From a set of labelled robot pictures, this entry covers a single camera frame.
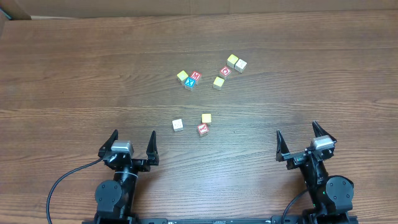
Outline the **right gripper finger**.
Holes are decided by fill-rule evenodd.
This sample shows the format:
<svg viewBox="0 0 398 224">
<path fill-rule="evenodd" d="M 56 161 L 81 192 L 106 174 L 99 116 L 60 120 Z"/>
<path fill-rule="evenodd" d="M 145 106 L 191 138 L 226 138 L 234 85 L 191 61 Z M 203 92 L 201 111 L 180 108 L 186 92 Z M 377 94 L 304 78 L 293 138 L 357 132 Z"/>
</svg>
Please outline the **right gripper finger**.
<svg viewBox="0 0 398 224">
<path fill-rule="evenodd" d="M 276 156 L 288 156 L 290 154 L 290 151 L 285 143 L 285 140 L 280 130 L 277 130 L 276 138 L 277 138 Z"/>
<path fill-rule="evenodd" d="M 312 121 L 312 128 L 315 134 L 316 138 L 322 137 L 322 136 L 329 136 L 330 139 L 333 142 L 336 142 L 336 138 L 334 138 L 331 134 L 329 134 L 327 131 L 325 131 L 317 121 Z"/>
</svg>

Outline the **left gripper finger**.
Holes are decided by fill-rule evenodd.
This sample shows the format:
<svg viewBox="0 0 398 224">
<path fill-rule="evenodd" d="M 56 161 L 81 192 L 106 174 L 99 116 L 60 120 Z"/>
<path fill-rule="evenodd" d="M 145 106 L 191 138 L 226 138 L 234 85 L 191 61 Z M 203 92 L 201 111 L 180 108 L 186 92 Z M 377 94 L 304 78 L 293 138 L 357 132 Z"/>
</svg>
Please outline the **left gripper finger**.
<svg viewBox="0 0 398 224">
<path fill-rule="evenodd" d="M 155 131 L 152 132 L 151 137 L 149 139 L 146 154 L 148 159 L 157 159 L 157 141 L 156 141 Z"/>
<path fill-rule="evenodd" d="M 100 153 L 107 153 L 110 149 L 115 140 L 118 140 L 118 130 L 115 129 L 109 139 L 100 147 Z"/>
</svg>

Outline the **white Z block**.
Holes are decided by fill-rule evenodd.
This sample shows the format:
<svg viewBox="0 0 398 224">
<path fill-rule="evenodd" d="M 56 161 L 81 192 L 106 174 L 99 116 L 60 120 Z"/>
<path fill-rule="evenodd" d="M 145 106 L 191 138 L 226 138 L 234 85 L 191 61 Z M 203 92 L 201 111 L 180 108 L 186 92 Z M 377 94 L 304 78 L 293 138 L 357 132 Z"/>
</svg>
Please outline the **white Z block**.
<svg viewBox="0 0 398 224">
<path fill-rule="evenodd" d="M 183 121 L 182 119 L 175 119 L 172 121 L 172 126 L 175 132 L 183 130 Z"/>
</svg>

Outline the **red Y block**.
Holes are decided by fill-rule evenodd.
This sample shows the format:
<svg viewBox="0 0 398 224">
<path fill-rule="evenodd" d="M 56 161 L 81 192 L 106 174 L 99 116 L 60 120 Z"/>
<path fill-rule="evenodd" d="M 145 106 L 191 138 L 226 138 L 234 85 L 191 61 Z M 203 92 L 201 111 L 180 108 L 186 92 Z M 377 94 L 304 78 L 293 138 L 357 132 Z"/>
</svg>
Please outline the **red Y block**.
<svg viewBox="0 0 398 224">
<path fill-rule="evenodd" d="M 200 136 L 207 135 L 209 133 L 209 128 L 206 123 L 199 124 L 197 130 Z"/>
</svg>

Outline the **yellow ladybug block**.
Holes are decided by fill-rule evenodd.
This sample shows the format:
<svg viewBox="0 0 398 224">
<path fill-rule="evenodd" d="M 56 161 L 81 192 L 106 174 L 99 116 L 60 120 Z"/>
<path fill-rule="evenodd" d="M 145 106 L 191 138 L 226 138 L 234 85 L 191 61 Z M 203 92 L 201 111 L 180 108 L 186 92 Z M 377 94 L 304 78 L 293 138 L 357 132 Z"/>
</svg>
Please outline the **yellow ladybug block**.
<svg viewBox="0 0 398 224">
<path fill-rule="evenodd" d="M 211 114 L 209 114 L 209 113 L 202 114 L 201 121 L 202 121 L 202 123 L 205 123 L 206 125 L 209 126 L 212 122 Z"/>
</svg>

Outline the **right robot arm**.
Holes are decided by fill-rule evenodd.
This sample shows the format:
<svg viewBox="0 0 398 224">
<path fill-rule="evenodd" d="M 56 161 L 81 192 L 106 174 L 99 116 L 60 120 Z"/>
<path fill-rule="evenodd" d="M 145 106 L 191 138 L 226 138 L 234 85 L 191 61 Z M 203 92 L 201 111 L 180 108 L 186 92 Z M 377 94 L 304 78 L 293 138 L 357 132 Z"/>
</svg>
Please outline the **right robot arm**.
<svg viewBox="0 0 398 224">
<path fill-rule="evenodd" d="M 276 132 L 276 161 L 287 163 L 288 170 L 299 168 L 306 185 L 286 206 L 281 216 L 271 218 L 272 223 L 303 224 L 358 224 L 356 216 L 348 212 L 353 209 L 354 183 L 342 175 L 329 175 L 324 161 L 334 156 L 336 138 L 326 132 L 317 121 L 312 122 L 315 137 L 302 152 L 290 153 L 280 131 Z M 292 205 L 304 194 L 309 194 L 313 208 L 301 215 L 288 217 Z"/>
</svg>

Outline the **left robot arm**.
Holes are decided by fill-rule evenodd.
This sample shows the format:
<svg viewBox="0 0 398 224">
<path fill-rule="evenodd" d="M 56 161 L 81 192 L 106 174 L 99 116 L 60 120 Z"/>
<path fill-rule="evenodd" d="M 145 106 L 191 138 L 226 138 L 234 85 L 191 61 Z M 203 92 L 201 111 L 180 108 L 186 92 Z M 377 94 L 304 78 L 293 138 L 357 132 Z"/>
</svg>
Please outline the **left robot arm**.
<svg viewBox="0 0 398 224">
<path fill-rule="evenodd" d="M 106 166 L 114 171 L 113 179 L 105 180 L 97 186 L 95 223 L 140 223 L 139 216 L 132 213 L 132 204 L 138 173 L 149 172 L 159 164 L 156 132 L 153 131 L 147 146 L 146 159 L 133 158 L 131 141 L 118 139 L 114 130 L 109 139 L 99 149 L 98 156 Z"/>
</svg>

